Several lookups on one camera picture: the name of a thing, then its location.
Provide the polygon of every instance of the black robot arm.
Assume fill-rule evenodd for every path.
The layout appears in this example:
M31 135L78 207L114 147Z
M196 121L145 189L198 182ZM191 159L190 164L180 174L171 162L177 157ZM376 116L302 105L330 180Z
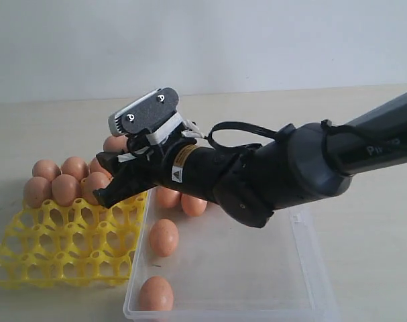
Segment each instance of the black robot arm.
M128 137L128 153L100 153L114 177L94 192L112 207L154 186L220 205L238 222L263 227L274 211L344 193L353 175L407 162L407 93L341 125L292 124L272 131L223 122L208 136L176 111L172 89L155 90L114 113L109 128ZM272 142L225 147L213 132L241 129ZM205 139L212 148L196 145Z

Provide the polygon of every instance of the clear plastic container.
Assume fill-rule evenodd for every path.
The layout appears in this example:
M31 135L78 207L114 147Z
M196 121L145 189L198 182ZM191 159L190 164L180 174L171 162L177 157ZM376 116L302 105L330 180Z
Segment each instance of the clear plastic container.
M162 210L150 192L124 314L144 321L340 321L310 214L304 207L278 211L266 227L246 227L218 206L197 218ZM178 226L175 253L158 258L148 234L161 218ZM163 276L172 285L170 312L139 311L142 284Z

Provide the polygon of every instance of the warning label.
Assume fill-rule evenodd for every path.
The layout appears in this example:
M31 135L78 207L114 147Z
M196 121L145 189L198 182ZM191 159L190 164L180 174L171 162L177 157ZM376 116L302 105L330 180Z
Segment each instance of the warning label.
M185 146L176 155L172 166L172 181L182 183L182 171L184 170L185 162L188 156L199 146Z

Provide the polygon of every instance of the white wall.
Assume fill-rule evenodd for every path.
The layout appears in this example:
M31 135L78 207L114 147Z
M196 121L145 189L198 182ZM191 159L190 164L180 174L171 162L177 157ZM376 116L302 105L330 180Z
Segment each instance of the white wall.
M407 83L407 0L0 1L0 102Z

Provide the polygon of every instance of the egg carton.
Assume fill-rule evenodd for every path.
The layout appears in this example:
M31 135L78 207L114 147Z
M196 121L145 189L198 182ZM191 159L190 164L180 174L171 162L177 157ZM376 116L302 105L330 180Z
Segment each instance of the egg carton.
M146 197L142 193L110 209L82 198L70 207L53 200L38 209L23 203L0 245L0 286L123 284L131 274Z

